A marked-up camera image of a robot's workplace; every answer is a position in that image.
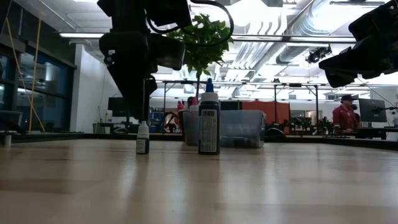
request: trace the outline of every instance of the table surface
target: table surface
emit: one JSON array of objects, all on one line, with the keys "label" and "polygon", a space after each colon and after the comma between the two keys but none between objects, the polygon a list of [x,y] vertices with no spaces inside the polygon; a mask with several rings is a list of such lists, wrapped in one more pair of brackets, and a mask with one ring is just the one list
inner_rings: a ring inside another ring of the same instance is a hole
[{"label": "table surface", "polygon": [[1,224],[398,223],[398,154],[265,144],[201,156],[181,142],[0,149]]}]

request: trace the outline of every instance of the clear plastic bin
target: clear plastic bin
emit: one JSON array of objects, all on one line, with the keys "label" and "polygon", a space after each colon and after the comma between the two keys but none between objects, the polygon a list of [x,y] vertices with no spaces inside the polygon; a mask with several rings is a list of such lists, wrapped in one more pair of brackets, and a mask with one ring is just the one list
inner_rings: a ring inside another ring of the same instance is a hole
[{"label": "clear plastic bin", "polygon": [[184,111],[185,144],[197,146],[199,139],[199,111]]},{"label": "clear plastic bin", "polygon": [[[199,115],[184,112],[185,143],[197,146]],[[266,115],[258,110],[230,110],[220,112],[220,146],[258,148],[264,144]]]},{"label": "clear plastic bin", "polygon": [[262,147],[266,120],[264,112],[229,110],[221,111],[220,115],[221,147]]}]

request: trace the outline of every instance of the window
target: window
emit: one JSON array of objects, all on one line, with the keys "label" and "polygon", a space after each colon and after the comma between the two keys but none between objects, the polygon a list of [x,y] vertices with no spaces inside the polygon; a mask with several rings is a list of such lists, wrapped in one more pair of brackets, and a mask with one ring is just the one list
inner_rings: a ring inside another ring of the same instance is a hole
[{"label": "window", "polygon": [[[21,70],[25,84],[32,86],[34,78],[35,57],[28,53],[21,54]],[[37,57],[35,89],[49,93],[68,95],[67,67],[39,55]]]},{"label": "window", "polygon": [[[23,88],[18,88],[17,111],[23,113],[21,127],[29,129],[30,103],[28,97],[32,97],[32,92]],[[69,118],[67,113],[68,101],[63,98],[34,93],[34,108],[39,116],[46,132],[67,130]],[[41,131],[40,123],[35,114],[32,116],[32,130]]]},{"label": "window", "polygon": [[5,110],[6,104],[4,102],[4,84],[0,84],[0,110]]},{"label": "window", "polygon": [[291,118],[304,118],[305,117],[305,111],[292,110],[292,111],[290,111],[290,117]]},{"label": "window", "polygon": [[12,73],[12,61],[6,56],[0,55],[0,78],[7,80],[14,80],[14,73]]}]

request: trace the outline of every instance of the white wall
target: white wall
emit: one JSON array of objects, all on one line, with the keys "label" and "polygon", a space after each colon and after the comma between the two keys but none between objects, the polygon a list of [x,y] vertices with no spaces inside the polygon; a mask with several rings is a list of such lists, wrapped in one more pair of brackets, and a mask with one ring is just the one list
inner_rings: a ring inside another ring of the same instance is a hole
[{"label": "white wall", "polygon": [[[398,88],[375,88],[373,91],[371,91],[371,99],[375,100],[384,100],[385,98],[387,101],[391,102],[394,106],[398,102]],[[390,103],[388,103],[386,100],[384,100],[386,107],[393,106]],[[374,128],[383,128],[385,126],[393,126],[392,122],[394,122],[394,118],[398,118],[398,114],[392,114],[392,111],[387,111],[387,119],[391,121],[390,123],[372,123],[372,127]],[[387,140],[392,140],[396,141],[398,140],[398,133],[389,133],[387,136]]]},{"label": "white wall", "polygon": [[93,123],[105,119],[108,98],[121,96],[106,66],[76,46],[70,131],[93,132]]},{"label": "white wall", "polygon": [[[333,121],[333,110],[340,106],[340,102],[319,102],[319,110],[322,111],[322,117],[326,116],[329,121]],[[316,109],[315,102],[291,102],[290,110],[314,110]]]}]

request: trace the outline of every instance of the potted plant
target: potted plant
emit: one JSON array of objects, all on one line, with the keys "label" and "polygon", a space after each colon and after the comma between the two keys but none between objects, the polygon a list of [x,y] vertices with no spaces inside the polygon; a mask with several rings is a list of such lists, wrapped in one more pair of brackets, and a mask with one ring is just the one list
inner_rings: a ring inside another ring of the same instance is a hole
[{"label": "potted plant", "polygon": [[184,64],[188,67],[188,72],[193,69],[197,71],[197,93],[199,97],[200,75],[211,75],[207,70],[209,64],[215,62],[219,65],[223,62],[222,56],[229,51],[229,43],[233,39],[220,43],[225,39],[231,28],[227,27],[225,21],[209,20],[209,15],[200,14],[193,18],[193,25],[167,34],[167,37],[180,40],[186,43]]}]

